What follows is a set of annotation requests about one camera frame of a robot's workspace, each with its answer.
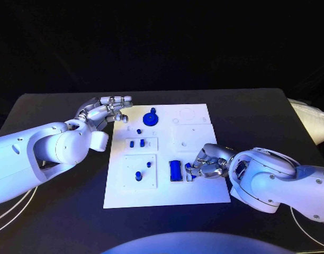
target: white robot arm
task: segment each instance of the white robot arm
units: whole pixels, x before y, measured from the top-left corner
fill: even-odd
[[[89,149],[104,151],[107,122],[128,122],[120,109],[132,107],[132,97],[93,98],[76,119],[45,124],[0,137],[0,203],[71,169]]]
[[[236,153],[206,144],[185,170],[207,178],[229,176],[232,195],[259,211],[275,213],[285,203],[324,223],[324,167],[301,166],[292,158],[262,148]]]

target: white mounting plate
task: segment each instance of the white mounting plate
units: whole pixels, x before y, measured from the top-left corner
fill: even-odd
[[[142,119],[143,115],[151,112],[152,107],[156,109],[158,124],[155,126],[146,126]],[[184,168],[188,162],[194,162],[204,144],[208,142],[217,143],[207,105],[133,106],[123,109],[123,114],[129,116],[129,123],[115,122],[103,208],[229,203],[232,200],[226,179],[223,177],[217,179],[197,177],[193,182],[188,182]],[[174,141],[180,138],[174,134],[175,126],[200,129],[200,132],[194,131],[194,134],[184,136],[190,142],[194,141],[190,144],[188,151],[184,152],[175,151]],[[148,151],[146,154],[146,150],[139,150],[138,148],[141,146],[138,140],[148,140],[154,137],[158,138],[156,150],[154,152]],[[135,140],[135,149],[130,148],[130,140],[128,139]],[[126,177],[125,156],[128,155],[155,155],[156,188],[138,189],[136,187],[130,187],[129,190],[125,190],[125,179],[128,178],[132,182],[136,181],[136,172],[132,172],[133,175]],[[171,182],[169,179],[169,161],[172,160],[181,161],[182,182]]]
[[[142,173],[142,180],[136,181],[136,172]],[[136,191],[138,189],[156,188],[156,155],[126,155],[123,190]]]

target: black table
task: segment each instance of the black table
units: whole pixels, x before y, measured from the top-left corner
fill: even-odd
[[[130,95],[135,105],[207,103],[219,144],[237,151],[265,147],[302,164],[324,166],[279,89],[25,94],[0,136],[70,120],[91,97],[110,95]],[[112,139],[113,124],[104,131]],[[255,210],[233,197],[224,204],[103,209],[110,143],[104,153],[90,150],[83,163],[39,186],[26,210],[0,232],[0,252],[99,253],[133,239],[178,231],[237,234],[294,251],[324,250],[299,230],[284,204],[275,214]],[[18,200],[0,204],[0,214]],[[304,229],[324,243],[324,224],[295,214]]]

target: white pillow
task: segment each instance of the white pillow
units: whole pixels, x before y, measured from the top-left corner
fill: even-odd
[[[320,144],[324,142],[324,112],[318,108],[308,106],[304,102],[294,99],[288,100],[305,125],[310,136],[315,144]]]

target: white cable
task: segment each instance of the white cable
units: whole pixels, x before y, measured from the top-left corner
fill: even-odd
[[[26,198],[28,194],[31,193],[31,190],[26,192],[25,196],[21,198],[21,201],[15,204],[15,206],[0,215],[0,219],[6,216],[6,214],[16,208],[16,206],[21,204],[24,199]]]
[[[307,234],[307,236],[308,236],[320,245],[324,246],[324,244],[323,244],[320,241],[317,241],[317,239],[314,239],[314,238],[311,237],[311,235],[305,232],[305,230],[302,229],[302,227],[301,227],[301,225],[299,225],[299,223],[298,223],[298,220],[297,220],[295,216],[294,216],[294,221],[295,221],[295,223],[298,224],[298,227],[301,228],[301,230],[304,231],[304,233]]]
[[[0,230],[11,224],[11,222],[16,219],[16,217],[18,217],[18,216],[21,215],[21,213],[24,212],[26,206],[28,206],[29,203],[31,203],[31,200],[32,200],[32,198],[34,198],[34,195],[35,195],[37,190],[38,190],[38,186],[37,186],[37,188],[35,188],[35,191],[34,191],[34,193],[32,193],[31,199],[29,199],[29,201],[28,201],[25,207],[24,207],[22,210],[19,211],[18,215],[15,216],[15,218],[13,218],[13,219],[8,222],[8,224],[0,228]]]

